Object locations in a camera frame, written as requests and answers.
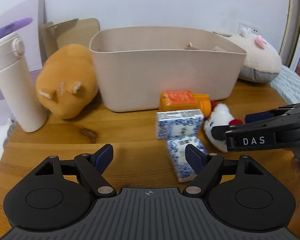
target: electrical outlet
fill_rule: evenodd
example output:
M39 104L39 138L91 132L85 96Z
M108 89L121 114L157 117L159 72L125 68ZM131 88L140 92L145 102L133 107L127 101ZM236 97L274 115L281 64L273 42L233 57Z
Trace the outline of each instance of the electrical outlet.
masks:
M258 27L256 27L253 24L246 23L246 22L238 22L237 23L236 33L239 33L242 27L246 28L246 29L250 28L252 30L252 33L254 33L256 35L261 35L261 31Z

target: metal screw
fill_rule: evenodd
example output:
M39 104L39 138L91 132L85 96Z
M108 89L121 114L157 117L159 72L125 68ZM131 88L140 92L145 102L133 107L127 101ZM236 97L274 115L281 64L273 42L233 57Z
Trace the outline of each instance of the metal screw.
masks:
M186 192L189 194L199 194L201 192L201 189L196 186L190 186L186 188Z
M109 193L113 192L113 188L109 187L109 186L102 186L102 187L98 188L98 192L100 194L109 194Z

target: white wall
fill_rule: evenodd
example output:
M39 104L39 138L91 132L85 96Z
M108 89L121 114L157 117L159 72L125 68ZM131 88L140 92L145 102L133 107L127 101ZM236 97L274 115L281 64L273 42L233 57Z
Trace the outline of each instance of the white wall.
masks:
M0 0L0 14L23 0ZM279 50L289 0L45 0L47 21L94 17L101 28L174 25L234 32L239 20Z

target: beige storage bin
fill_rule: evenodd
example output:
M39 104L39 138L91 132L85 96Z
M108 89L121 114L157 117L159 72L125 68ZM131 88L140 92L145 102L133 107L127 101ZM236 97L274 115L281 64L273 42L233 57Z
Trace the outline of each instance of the beige storage bin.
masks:
M190 42L198 50L185 50ZM89 49L103 102L115 112L158 108L164 90L227 98L246 57L214 33L164 26L104 30Z

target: wood grain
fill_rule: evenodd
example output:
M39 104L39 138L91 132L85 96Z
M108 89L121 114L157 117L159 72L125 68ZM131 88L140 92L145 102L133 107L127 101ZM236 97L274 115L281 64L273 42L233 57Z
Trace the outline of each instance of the wood grain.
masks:
M237 82L231 96L224 100L235 118L244 119L249 113L261 112L285 105L269 86ZM10 229L2 210L6 193L48 155L72 159L81 153L93 153L105 143L114 147L114 160L104 177L119 190L121 187L180 187L167 157L165 141L156 140L154 122L156 110L114 113L98 95L78 117L60 120L51 115L40 130L25 133L16 127L0 162L0 237ZM96 144L82 131L97 134ZM218 152L199 132L208 152ZM224 154L238 159L242 152ZM296 212L289 228L300 237L300 182L290 168L292 152L285 149L245 152L251 155L281 181L295 196ZM224 176L222 181L232 179Z

